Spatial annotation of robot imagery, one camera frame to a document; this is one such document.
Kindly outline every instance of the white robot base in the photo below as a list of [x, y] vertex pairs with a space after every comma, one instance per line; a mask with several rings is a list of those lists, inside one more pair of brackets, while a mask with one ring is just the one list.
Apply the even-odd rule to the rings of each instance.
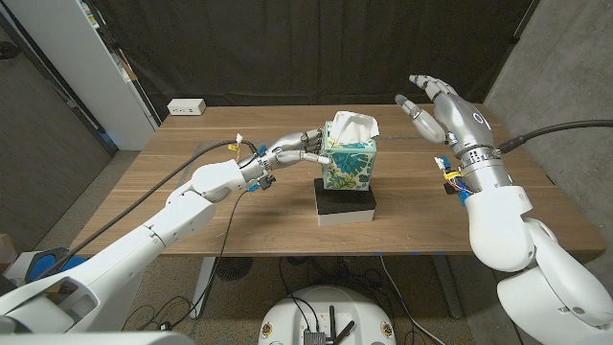
[[[396, 344], [390, 318], [380, 306], [362, 294], [344, 287], [314, 286], [292, 295], [303, 310], [310, 331], [296, 303], [287, 296], [264, 317], [258, 344]], [[306, 301], [315, 313], [301, 300]], [[316, 330], [315, 317], [319, 331]]]

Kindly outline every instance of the floral tissue box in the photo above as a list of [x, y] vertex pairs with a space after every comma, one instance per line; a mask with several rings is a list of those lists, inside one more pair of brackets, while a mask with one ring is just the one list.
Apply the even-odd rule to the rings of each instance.
[[326, 122], [321, 154], [332, 162], [322, 168], [324, 188], [329, 190], [368, 191], [375, 164], [375, 140], [359, 144], [334, 144], [329, 138], [332, 122]]

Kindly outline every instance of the black curtain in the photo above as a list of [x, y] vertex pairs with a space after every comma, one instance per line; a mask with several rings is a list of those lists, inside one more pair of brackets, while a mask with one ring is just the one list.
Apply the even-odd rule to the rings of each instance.
[[428, 74], [482, 102], [531, 0], [96, 0], [153, 105], [392, 104]]

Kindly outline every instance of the white wall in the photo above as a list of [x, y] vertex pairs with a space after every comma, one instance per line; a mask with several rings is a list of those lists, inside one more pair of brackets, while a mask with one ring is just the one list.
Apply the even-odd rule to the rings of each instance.
[[[518, 135], [613, 119], [611, 90], [613, 1], [541, 0], [486, 105]], [[602, 231], [609, 248], [587, 267], [613, 294], [613, 128], [565, 130], [523, 148]]]
[[129, 89], [79, 0], [5, 0], [120, 150], [142, 150], [156, 126]]

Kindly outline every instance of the blue component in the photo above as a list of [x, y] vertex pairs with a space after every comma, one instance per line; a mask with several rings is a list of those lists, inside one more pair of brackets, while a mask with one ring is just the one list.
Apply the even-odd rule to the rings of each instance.
[[470, 195], [468, 194], [467, 191], [461, 191], [458, 194], [458, 199], [460, 200], [460, 203], [462, 203], [462, 207], [466, 207], [465, 202], [466, 202], [466, 200], [468, 199], [469, 196]]
[[443, 164], [444, 164], [444, 166], [445, 166], [446, 168], [451, 169], [451, 163], [449, 163], [449, 160], [447, 159], [447, 157], [445, 157], [445, 156], [441, 156], [441, 157], [439, 157], [439, 158], [441, 158], [441, 159], [443, 160]]
[[259, 187], [260, 187], [260, 185], [256, 182], [256, 183], [252, 184], [251, 186], [247, 187], [247, 192], [254, 192]]
[[258, 155], [262, 155], [266, 151], [266, 145], [260, 146], [258, 149]]
[[[61, 269], [61, 272], [81, 265], [86, 261], [87, 259], [85, 258], [73, 257], [68, 261], [68, 263], [64, 264], [64, 267]], [[38, 259], [32, 266], [32, 270], [30, 271], [30, 280], [34, 281], [34, 279], [38, 278], [38, 276], [40, 276], [42, 272], [44, 272], [47, 268], [51, 267], [51, 265], [55, 263], [56, 257], [51, 254], [45, 255], [44, 257]]]

